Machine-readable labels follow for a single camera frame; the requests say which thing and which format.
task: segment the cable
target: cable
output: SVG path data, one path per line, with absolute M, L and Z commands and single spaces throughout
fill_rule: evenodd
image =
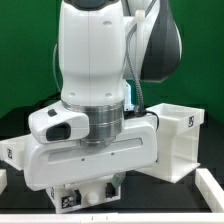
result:
M 152 10 L 154 4 L 156 3 L 156 0 L 153 0 L 149 7 L 146 10 L 146 17 L 148 16 L 148 14 L 150 13 L 150 11 Z M 131 59 L 131 54 L 130 54 L 130 44 L 131 44 L 131 40 L 132 37 L 134 35 L 134 33 L 137 30 L 137 24 L 135 24 L 133 26 L 133 28 L 131 29 L 131 31 L 128 33 L 127 38 L 126 38 L 126 57 L 127 57 L 127 61 L 130 67 L 130 71 L 133 77 L 133 80 L 135 82 L 135 87 L 136 87 L 136 92 L 137 92 L 137 98 L 138 98 L 138 105 L 135 106 L 134 108 L 134 113 L 137 117 L 141 117 L 144 115 L 144 98 L 143 98 L 143 93 L 142 93 L 142 88 L 139 82 L 139 78 L 138 78 L 138 74 L 136 72 L 136 68 L 132 62 Z
M 52 66 L 53 66 L 53 74 L 54 74 L 54 81 L 55 81 L 56 87 L 57 87 L 58 91 L 61 92 L 61 88 L 60 88 L 59 83 L 58 83 L 57 72 L 56 72 L 56 55 L 57 55 L 57 51 L 58 51 L 58 44 L 56 43 L 56 45 L 54 47 Z
M 144 113 L 145 114 L 152 114 L 152 115 L 157 117 L 157 128 L 156 128 L 156 131 L 157 131 L 159 129 L 159 124 L 160 124 L 158 114 L 153 112 L 153 111 L 146 110 L 146 109 L 144 110 Z

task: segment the white housing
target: white housing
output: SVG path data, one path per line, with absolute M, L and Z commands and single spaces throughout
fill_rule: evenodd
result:
M 59 62 L 62 100 L 80 106 L 112 105 L 124 100 L 125 28 L 122 4 L 80 11 L 62 2 Z

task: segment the black panel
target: black panel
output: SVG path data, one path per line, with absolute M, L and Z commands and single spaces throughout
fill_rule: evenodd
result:
M 66 3 L 73 5 L 79 10 L 96 11 L 108 5 L 117 3 L 119 0 L 64 0 Z
M 71 136 L 71 127 L 68 123 L 62 123 L 49 128 L 46 133 L 49 142 L 67 140 Z
M 160 12 L 154 25 L 143 62 L 141 80 L 162 82 L 180 64 L 180 44 L 168 0 L 160 1 Z

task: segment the white box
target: white box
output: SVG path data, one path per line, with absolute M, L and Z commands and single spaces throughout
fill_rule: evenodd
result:
M 149 168 L 138 170 L 150 176 L 176 183 L 200 164 L 198 143 L 204 110 L 160 104 L 147 110 L 158 114 L 158 161 Z

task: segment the label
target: label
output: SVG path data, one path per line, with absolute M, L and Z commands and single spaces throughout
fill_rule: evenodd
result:
M 74 199 L 71 196 L 62 198 L 62 209 L 71 208 L 74 206 Z
M 189 118 L 189 125 L 188 125 L 188 127 L 191 128 L 193 126 L 194 126 L 194 116 Z
M 7 149 L 8 152 L 8 158 L 12 159 L 12 150 L 11 149 Z

